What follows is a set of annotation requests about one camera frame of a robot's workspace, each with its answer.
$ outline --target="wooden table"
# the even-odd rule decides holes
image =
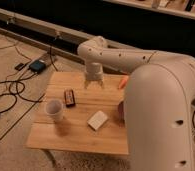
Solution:
[[[92,82],[85,89],[83,73],[55,72],[36,113],[27,147],[128,154],[126,129],[117,112],[117,105],[123,100],[123,90],[117,89],[121,78],[121,75],[104,75],[104,89],[97,82]],[[44,106],[50,99],[64,101],[64,90],[70,88],[74,90],[76,106],[65,107],[63,120],[55,124],[45,115]],[[98,131],[94,131],[88,126],[87,120],[99,110],[106,113],[109,120]]]

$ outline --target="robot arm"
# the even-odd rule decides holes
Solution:
[[[194,171],[191,101],[195,58],[183,54],[110,49],[102,37],[79,45],[86,79],[102,79],[102,65],[130,73],[124,113],[132,171]]]

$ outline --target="floor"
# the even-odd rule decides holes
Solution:
[[[16,42],[16,40],[0,35],[0,47],[10,46],[14,42]],[[43,50],[27,45],[23,42],[19,42],[17,44],[17,48],[22,54],[30,57],[31,59],[36,59],[45,53]],[[84,69],[82,65],[67,60],[63,57],[57,56],[57,59],[58,60],[55,65],[60,71],[83,71]],[[17,53],[14,47],[0,50],[0,81],[5,80],[7,75],[15,73],[14,66],[20,62],[25,63],[27,61],[27,59]],[[22,72],[15,76],[9,77],[8,79],[17,78]],[[38,99],[45,91],[52,72],[54,72],[54,68],[50,66],[41,75],[25,81],[26,91],[23,95],[30,99]],[[0,94],[4,88],[4,85],[0,86]],[[2,98],[0,100],[0,111],[9,107],[13,103],[13,100],[14,99],[12,97]],[[52,151],[58,162],[57,167],[53,168],[51,162],[41,150],[28,149],[25,146],[33,122],[34,112],[38,107],[38,105],[35,105],[30,112],[24,115],[31,105],[31,102],[18,99],[16,106],[9,112],[3,113],[0,117],[0,171],[130,170],[127,156],[61,151]]]

